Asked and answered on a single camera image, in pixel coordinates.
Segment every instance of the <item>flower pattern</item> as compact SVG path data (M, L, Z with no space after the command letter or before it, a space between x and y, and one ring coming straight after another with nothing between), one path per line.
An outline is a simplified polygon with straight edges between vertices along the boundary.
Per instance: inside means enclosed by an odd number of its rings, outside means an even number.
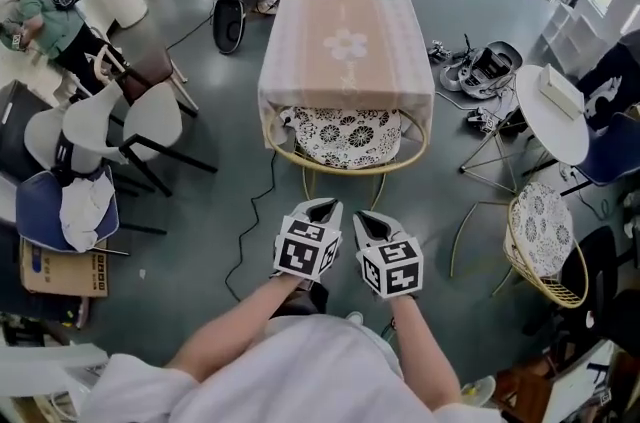
M317 162L362 169L391 161L400 148L400 114L391 110L289 108L280 114Z
M557 275L571 253L573 223L560 195L541 183L530 183L518 196L510 213L505 251L522 263L528 256L540 277Z
M330 49L331 56L336 60L367 56L367 36L360 33L352 34L346 28L336 30L336 35L327 37L322 44Z
M369 126L358 126L349 135L349 144L354 147L366 146L373 138L373 129Z

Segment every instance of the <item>person in green shirt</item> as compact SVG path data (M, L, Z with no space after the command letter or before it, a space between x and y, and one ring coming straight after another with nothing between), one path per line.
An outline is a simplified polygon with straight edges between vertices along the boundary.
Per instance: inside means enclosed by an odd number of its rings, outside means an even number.
M23 28L21 45L26 47L35 41L56 64L76 75L91 94L98 93L104 85L96 78L85 54L96 56L108 43L91 31L75 8L61 11L53 0L17 1ZM111 45L109 50L120 64L128 66L120 52Z

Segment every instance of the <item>patterned cushion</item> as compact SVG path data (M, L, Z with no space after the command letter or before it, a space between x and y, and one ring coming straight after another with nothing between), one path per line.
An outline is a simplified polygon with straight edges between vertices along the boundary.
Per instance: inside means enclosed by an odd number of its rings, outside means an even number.
M362 169L391 161L400 149L397 110L334 110L291 107L280 117L316 162Z
M560 194L542 183L530 183L518 196L510 215L520 252L539 277L559 273L573 249L573 220ZM507 229L505 253L522 263Z

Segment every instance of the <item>white box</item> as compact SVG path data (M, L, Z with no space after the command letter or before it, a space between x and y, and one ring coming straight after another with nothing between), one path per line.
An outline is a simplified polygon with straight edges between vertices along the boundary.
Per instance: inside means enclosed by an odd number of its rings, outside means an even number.
M422 289L424 257L415 238L363 249L360 253L362 278L382 298Z
M336 259L342 233L288 215L276 237L273 268L317 281Z
M538 78L540 92L574 121L584 114L584 95L547 64Z

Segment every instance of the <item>woven chair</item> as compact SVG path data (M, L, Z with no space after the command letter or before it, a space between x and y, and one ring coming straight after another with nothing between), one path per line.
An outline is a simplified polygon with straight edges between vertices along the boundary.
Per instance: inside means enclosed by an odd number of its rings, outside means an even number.
M560 194L537 182L527 185L510 203L480 202L471 208L454 241L450 277L454 275L460 235L480 204L508 206L504 252L510 268L492 296L500 291L515 270L546 297L562 307L576 308L586 300L589 292L587 265L580 245L573 237L569 210ZM576 294L563 286L560 277L562 265L574 243L584 274L582 294Z
M352 177L380 175L382 178L380 180L380 183L377 189L375 188L375 180L374 180L374 190L373 190L372 202L370 207L373 210L378 200L380 199L382 190L384 189L384 184L385 184L387 174L389 174L390 172L403 169L404 167L408 167L412 163L416 162L424 154L424 152L427 149L428 138L427 138L427 132L425 131L424 127L417 121L417 119L415 119L409 113L405 112L404 110L398 110L399 115L402 115L405 118L407 118L420 131L420 137L421 137L420 147L413 156L402 161L398 161L396 157L394 157L390 161L386 161L384 164L370 165L370 166L359 168L359 169L346 169L346 168L335 167L332 165L322 164L314 160L310 156L310 154L304 150L304 148L298 142L297 139L294 141L293 151L286 151L283 147L281 147L275 142L273 137L274 125L276 121L280 118L280 113L283 110L285 109L282 108L277 112L275 112L271 120L267 123L266 139L271 145L271 147L278 154L282 155L290 162L302 167L302 183L303 183L305 195L309 200L313 198L313 194L315 191L315 184L316 184L316 173L318 172L325 173L325 174L334 174L336 176L352 176ZM309 184L307 183L307 170L311 171L312 173L311 187L309 187Z

